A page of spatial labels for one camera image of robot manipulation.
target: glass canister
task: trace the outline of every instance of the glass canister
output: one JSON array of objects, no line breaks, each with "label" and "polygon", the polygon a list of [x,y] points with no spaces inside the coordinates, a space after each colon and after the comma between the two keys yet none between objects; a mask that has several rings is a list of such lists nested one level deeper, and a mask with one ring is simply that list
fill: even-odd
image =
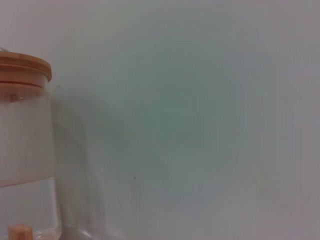
[{"label": "glass canister", "polygon": [[0,240],[58,240],[46,61],[0,51]]}]

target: wooden lid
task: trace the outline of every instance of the wooden lid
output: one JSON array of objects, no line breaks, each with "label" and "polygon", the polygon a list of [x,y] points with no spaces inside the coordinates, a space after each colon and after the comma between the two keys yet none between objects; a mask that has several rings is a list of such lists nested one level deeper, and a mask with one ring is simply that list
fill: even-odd
[{"label": "wooden lid", "polygon": [[22,53],[0,51],[0,68],[27,69],[45,75],[48,81],[52,78],[51,66],[48,62]]}]

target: water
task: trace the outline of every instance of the water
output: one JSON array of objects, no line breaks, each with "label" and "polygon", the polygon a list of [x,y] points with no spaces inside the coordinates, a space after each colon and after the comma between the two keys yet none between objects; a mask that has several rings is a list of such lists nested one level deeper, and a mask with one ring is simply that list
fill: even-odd
[{"label": "water", "polygon": [[28,224],[34,240],[58,240],[60,216],[53,177],[0,187],[0,240],[7,240],[7,227]]}]

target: white wall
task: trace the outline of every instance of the white wall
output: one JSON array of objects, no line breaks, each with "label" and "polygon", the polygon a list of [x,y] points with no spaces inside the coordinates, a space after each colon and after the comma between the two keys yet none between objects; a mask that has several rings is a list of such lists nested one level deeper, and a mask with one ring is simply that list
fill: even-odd
[{"label": "white wall", "polygon": [[53,67],[60,179],[84,199],[62,188],[65,224],[96,239],[320,238],[319,10],[2,0],[1,46]]}]

